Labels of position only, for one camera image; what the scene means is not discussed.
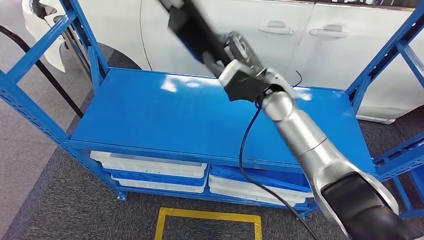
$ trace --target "yellow floor marking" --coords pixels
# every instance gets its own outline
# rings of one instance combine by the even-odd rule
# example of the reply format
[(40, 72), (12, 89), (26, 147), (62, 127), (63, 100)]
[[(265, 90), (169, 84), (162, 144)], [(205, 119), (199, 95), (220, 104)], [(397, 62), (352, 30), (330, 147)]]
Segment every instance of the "yellow floor marking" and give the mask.
[(254, 240), (262, 240), (261, 216), (214, 211), (196, 211), (168, 207), (161, 207), (159, 210), (154, 240), (162, 240), (166, 216), (253, 223)]

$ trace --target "black cable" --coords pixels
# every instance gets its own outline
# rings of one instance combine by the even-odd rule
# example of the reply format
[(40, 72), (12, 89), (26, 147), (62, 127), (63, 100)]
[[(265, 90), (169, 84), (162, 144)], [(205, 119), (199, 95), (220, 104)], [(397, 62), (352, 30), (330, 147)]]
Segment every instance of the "black cable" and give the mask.
[[(13, 40), (16, 44), (19, 45), (19, 47), (27, 53), (31, 48), (28, 46), (28, 44), (17, 34), (13, 33), (3, 25), (0, 25), (0, 32), (9, 37), (11, 40)], [(40, 61), (37, 60), (35, 62), (35, 65), (37, 68), (44, 74), (44, 76), (47, 78), (47, 80), (53, 85), (53, 87), (59, 92), (59, 94), (62, 96), (63, 99), (69, 104), (69, 106), (75, 111), (75, 113), (80, 117), (83, 118), (84, 114), (80, 110), (80, 108), (75, 104), (75, 102), (72, 100), (72, 98), (68, 95), (68, 93), (63, 89), (63, 87), (60, 85), (60, 83), (56, 80), (56, 78), (52, 75), (52, 73), (47, 69), (47, 67)]]
[(256, 113), (254, 114), (253, 118), (251, 119), (249, 126), (246, 128), (246, 132), (244, 133), (243, 139), (241, 141), (241, 146), (240, 146), (240, 153), (238, 155), (238, 165), (240, 167), (240, 172), (241, 174), (243, 174), (243, 176), (252, 184), (258, 186), (259, 188), (267, 191), (268, 193), (270, 193), (271, 195), (273, 195), (274, 197), (276, 197), (280, 202), (282, 202), (292, 213), (293, 215), (299, 219), (299, 221), (304, 225), (304, 227), (309, 231), (309, 233), (312, 235), (314, 240), (318, 240), (318, 237), (315, 235), (315, 233), (309, 228), (309, 226), (306, 224), (306, 222), (303, 220), (303, 218), (301, 216), (298, 215), (298, 213), (296, 212), (296, 210), (290, 206), (290, 204), (287, 203), (286, 200), (284, 200), (283, 198), (281, 198), (280, 196), (278, 196), (275, 192), (271, 191), (270, 189), (268, 189), (267, 187), (265, 187), (262, 184), (257, 183), (256, 181), (254, 181), (253, 179), (251, 179), (246, 173), (245, 170), (243, 169), (243, 149), (245, 148), (245, 142), (246, 142), (246, 138), (248, 137), (249, 131), (253, 125), (253, 123), (255, 122), (256, 118), (258, 117), (259, 113), (261, 112), (261, 106), (259, 103), (255, 102), (257, 108)]
[(302, 78), (302, 75), (296, 70), (296, 73), (299, 75), (299, 77), (300, 77), (300, 81), (298, 82), (298, 83), (296, 83), (293, 87), (292, 87), (292, 89), (294, 89), (295, 87), (297, 87), (299, 84), (301, 84), (301, 82), (303, 81), (303, 78)]

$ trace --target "blue plastic tray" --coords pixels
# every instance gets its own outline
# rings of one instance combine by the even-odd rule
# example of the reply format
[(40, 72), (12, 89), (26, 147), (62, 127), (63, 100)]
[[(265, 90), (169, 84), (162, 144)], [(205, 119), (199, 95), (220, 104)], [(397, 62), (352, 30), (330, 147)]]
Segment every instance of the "blue plastic tray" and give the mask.
[[(259, 170), (252, 168), (245, 168), (244, 171), (249, 177), (262, 185), (308, 193), (311, 192), (309, 183), (306, 180), (305, 175), (302, 173)], [(249, 182), (242, 175), (238, 167), (211, 165), (209, 174), (219, 178), (243, 181), (247, 183)]]
[(135, 171), (122, 171), (115, 169), (103, 168), (108, 173), (111, 173), (111, 176), (116, 179), (130, 179), (137, 181), (147, 181), (147, 182), (156, 182), (164, 184), (179, 184), (179, 185), (188, 185), (188, 186), (203, 186), (208, 177), (209, 166), (204, 170), (204, 176), (202, 178), (194, 177), (184, 177), (184, 176), (170, 176), (163, 174), (152, 174), (145, 172), (135, 172)]

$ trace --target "plastic crate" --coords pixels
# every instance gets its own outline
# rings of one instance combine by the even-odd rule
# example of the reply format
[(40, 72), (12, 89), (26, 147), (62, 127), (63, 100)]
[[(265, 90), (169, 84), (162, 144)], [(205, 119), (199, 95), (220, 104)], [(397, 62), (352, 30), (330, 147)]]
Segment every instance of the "plastic crate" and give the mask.
[[(280, 189), (310, 193), (311, 188), (303, 173), (281, 172), (245, 168), (244, 171), (257, 183)], [(218, 178), (248, 183), (238, 167), (211, 165), (209, 174)]]
[[(209, 191), (214, 194), (220, 194), (225, 196), (230, 196), (234, 198), (248, 199), (263, 203), (284, 205), (278, 199), (268, 192), (260, 189), (259, 187), (242, 181), (236, 181), (231, 179), (219, 178), (213, 175), (209, 175)], [(280, 189), (275, 187), (270, 187), (272, 191), (282, 197), (290, 206), (296, 204), (304, 203), (306, 201), (306, 196), (296, 195), (299, 192), (285, 192), (280, 191)]]
[(106, 172), (111, 173), (113, 179), (136, 180), (145, 182), (156, 182), (163, 184), (177, 184), (189, 186), (203, 186), (208, 176), (208, 168), (204, 170), (202, 178), (184, 177), (184, 176), (170, 176), (162, 174), (151, 174), (144, 172), (122, 171), (114, 169), (103, 168)]
[(202, 178), (198, 178), (196, 182), (193, 182), (194, 179), (189, 177), (175, 177), (169, 175), (159, 176), (157, 174), (139, 172), (128, 173), (123, 171), (113, 171), (110, 177), (125, 187), (203, 193), (208, 180), (208, 171), (209, 168), (206, 168), (204, 176)]
[(90, 157), (109, 170), (137, 173), (203, 178), (206, 163), (179, 161), (165, 158), (134, 156), (103, 151), (91, 151)]

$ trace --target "robotic arm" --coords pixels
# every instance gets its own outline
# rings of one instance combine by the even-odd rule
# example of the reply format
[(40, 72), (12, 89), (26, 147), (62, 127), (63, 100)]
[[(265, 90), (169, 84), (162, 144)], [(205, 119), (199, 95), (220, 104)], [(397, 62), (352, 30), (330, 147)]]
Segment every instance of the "robotic arm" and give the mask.
[(256, 102), (296, 157), (325, 217), (354, 240), (415, 240), (423, 234), (399, 215), (391, 193), (346, 159), (295, 103), (282, 76), (265, 68), (237, 32), (215, 34), (191, 0), (160, 0), (168, 27), (218, 78), (230, 101)]

